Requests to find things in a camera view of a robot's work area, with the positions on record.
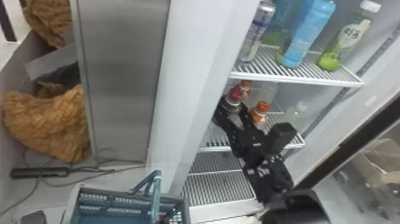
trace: teal shopping basket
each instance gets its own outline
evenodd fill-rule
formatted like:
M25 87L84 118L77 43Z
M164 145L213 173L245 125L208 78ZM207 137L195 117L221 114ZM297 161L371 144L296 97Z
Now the teal shopping basket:
M129 192L77 185L62 224L190 224L188 211L183 197L161 194L161 171L156 170Z

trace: burlap sack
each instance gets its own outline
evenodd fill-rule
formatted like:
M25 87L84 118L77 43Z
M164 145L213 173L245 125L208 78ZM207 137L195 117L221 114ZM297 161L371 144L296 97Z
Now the burlap sack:
M27 0L25 20L50 46L65 46L62 34L71 26L69 0Z
M83 90L40 83L39 97L8 92L2 99L4 123L26 147L78 163L90 154Z

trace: green bottle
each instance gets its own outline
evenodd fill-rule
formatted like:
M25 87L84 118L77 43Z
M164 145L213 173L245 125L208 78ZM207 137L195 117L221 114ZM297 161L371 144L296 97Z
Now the green bottle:
M349 23L329 42L317 64L329 71L337 70L360 41L365 31L370 28L371 15L377 13L380 7L380 4L373 1L362 1L360 11L354 12Z

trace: bottle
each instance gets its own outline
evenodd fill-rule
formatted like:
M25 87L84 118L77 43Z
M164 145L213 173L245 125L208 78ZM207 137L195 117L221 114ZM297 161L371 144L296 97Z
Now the bottle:
M258 102L257 106L249 110L249 114L253 118L253 124L256 128L262 130L267 125L267 113L270 106L264 102Z
M305 111L307 104L304 101L299 101L296 106L290 107L285 115L279 119L279 123L290 123L297 131L304 125Z
M229 119L240 128L243 128L243 123L239 117L240 109L242 109L242 97L242 90L238 86L235 86L229 90L228 94L224 96L224 100L221 101L221 106L227 112Z
M258 91L258 94L252 96L252 101L250 105L252 107L256 106L259 101L264 101L271 105L278 91L278 84L276 82L263 82L262 88Z
M305 0L276 60L286 67L300 66L303 57L336 9L332 0Z
M240 81L239 88L243 92L242 102L247 102L248 98L250 97L252 84L253 81L251 80Z
M263 0L260 2L253 22L246 34L242 48L237 56L237 66L249 64L253 60L258 47L261 44L261 37L263 36L274 13L275 5L272 2L269 0Z
M287 33L290 28L290 21L293 17L293 12L301 0L274 0L276 12L271 19L270 25L262 36L261 43L268 45L277 45L279 39Z
M370 28L371 15L377 13L380 7L380 4L373 1L362 1L360 10L353 13L349 23L330 41L317 64L329 71L338 69L363 34Z

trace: bottle label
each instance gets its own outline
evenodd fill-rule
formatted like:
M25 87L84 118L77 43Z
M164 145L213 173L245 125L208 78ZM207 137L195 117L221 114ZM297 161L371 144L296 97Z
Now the bottle label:
M371 20L362 20L359 24L348 24L340 31L338 38L339 45L342 49L351 49L361 39L365 31L371 25Z

